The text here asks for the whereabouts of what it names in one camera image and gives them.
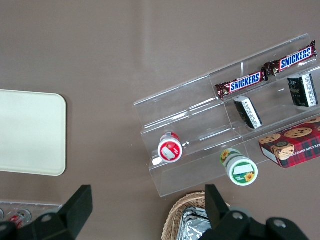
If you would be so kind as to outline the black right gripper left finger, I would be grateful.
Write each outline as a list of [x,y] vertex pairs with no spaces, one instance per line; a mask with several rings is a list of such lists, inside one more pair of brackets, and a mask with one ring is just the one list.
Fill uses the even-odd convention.
[[93,212],[92,187],[82,185],[59,209],[31,224],[33,240],[75,240]]

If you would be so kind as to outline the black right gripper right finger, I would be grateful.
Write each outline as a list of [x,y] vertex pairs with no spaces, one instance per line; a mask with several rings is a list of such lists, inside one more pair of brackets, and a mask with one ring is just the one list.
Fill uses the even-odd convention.
[[244,240],[250,231],[250,218],[239,210],[230,210],[214,184],[205,186],[205,211],[211,228],[203,240]]

